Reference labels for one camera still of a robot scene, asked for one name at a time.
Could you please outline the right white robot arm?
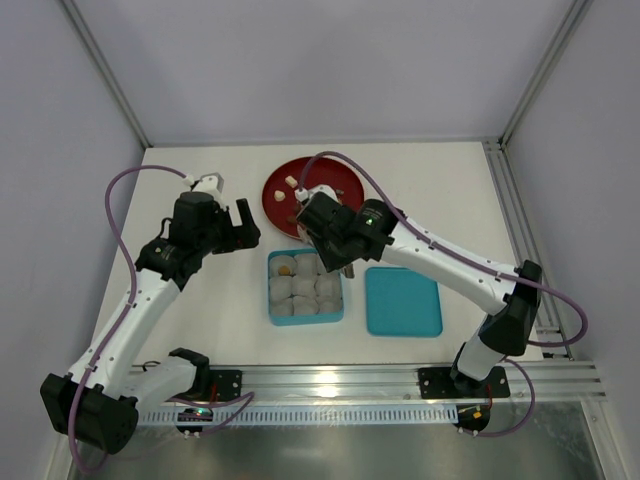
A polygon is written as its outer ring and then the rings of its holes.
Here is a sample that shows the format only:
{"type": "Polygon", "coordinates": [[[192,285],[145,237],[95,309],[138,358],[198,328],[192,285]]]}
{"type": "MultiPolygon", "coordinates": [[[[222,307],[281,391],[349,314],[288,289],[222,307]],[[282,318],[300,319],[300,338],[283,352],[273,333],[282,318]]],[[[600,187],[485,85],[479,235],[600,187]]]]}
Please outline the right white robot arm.
{"type": "Polygon", "coordinates": [[[444,285],[484,312],[484,320],[452,363],[450,378],[460,394],[484,391],[497,363],[525,353],[540,305],[538,264],[494,263],[428,237],[425,229],[382,200],[369,199],[353,210],[325,186],[298,190],[295,196],[298,225],[327,271],[357,260],[383,261],[444,285]]]}

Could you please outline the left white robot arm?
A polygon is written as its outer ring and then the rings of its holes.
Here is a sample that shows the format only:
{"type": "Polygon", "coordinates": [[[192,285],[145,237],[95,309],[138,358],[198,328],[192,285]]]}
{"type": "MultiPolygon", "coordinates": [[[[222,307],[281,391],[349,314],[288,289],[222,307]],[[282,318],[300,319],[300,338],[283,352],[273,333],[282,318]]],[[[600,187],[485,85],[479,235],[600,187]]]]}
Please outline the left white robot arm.
{"type": "Polygon", "coordinates": [[[236,206],[241,222],[213,195],[185,192],[174,203],[167,237],[146,244],[131,265],[133,279],[103,331],[63,375],[49,374],[40,395],[53,428],[114,455],[133,436],[141,416],[174,397],[209,400],[214,380],[209,359],[176,348],[159,366],[130,376],[141,347],[165,310],[209,255],[258,246],[260,230],[249,203],[236,206]]]}

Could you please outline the metal tongs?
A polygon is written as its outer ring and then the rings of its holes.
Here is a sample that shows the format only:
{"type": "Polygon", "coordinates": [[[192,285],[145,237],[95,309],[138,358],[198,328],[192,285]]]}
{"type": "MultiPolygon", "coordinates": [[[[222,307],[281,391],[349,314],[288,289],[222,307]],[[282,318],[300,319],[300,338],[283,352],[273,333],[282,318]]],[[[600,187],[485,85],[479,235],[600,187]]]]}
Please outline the metal tongs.
{"type": "Polygon", "coordinates": [[[353,264],[349,264],[349,265],[344,266],[342,268],[342,274],[347,279],[353,279],[355,277],[354,265],[353,264]]]}

